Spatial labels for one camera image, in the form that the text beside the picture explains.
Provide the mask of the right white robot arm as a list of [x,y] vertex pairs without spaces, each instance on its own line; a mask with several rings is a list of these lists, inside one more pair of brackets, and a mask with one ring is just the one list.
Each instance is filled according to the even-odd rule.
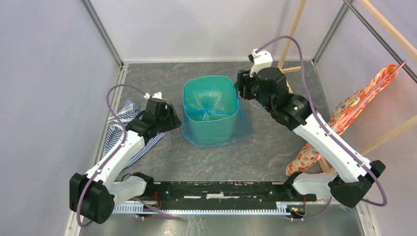
[[289,91],[285,75],[275,67],[251,73],[241,70],[235,83],[237,94],[246,100],[255,99],[279,124],[287,127],[311,144],[335,168],[334,173],[291,174],[285,181],[284,195],[291,201],[302,195],[327,195],[346,207],[359,202],[373,184],[381,188],[378,178],[385,170],[380,160],[370,161],[350,147],[301,95]]

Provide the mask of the blue white striped cloth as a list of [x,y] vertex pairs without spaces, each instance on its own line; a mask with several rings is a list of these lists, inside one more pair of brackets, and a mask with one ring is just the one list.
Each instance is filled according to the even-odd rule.
[[[123,105],[122,109],[117,113],[117,116],[122,121],[124,126],[132,121],[142,110],[139,108],[138,104],[131,100],[127,100]],[[114,117],[109,117],[107,119],[107,124],[109,125],[104,151],[107,154],[122,138],[123,131],[120,123]],[[122,168],[122,172],[128,167],[135,164],[142,157],[144,157],[151,149],[166,135],[166,132],[158,133],[154,138],[150,139],[149,142],[142,149],[138,150]]]

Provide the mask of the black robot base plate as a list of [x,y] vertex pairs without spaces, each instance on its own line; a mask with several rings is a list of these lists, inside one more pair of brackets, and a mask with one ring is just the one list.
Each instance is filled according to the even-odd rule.
[[156,200],[163,210],[258,210],[274,209],[276,203],[317,200],[301,195],[282,182],[272,181],[161,181],[146,187],[139,198]]

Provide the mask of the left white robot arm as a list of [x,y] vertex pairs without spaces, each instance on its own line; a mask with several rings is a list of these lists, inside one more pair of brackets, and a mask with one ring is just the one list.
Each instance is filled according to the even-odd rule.
[[116,206],[134,198],[149,200],[154,196],[151,177],[130,176],[115,182],[129,160],[150,143],[157,134],[179,128],[181,121],[172,104],[152,97],[146,109],[127,125],[122,126],[122,137],[98,164],[85,174],[75,173],[69,180],[69,208],[81,217],[102,224]]

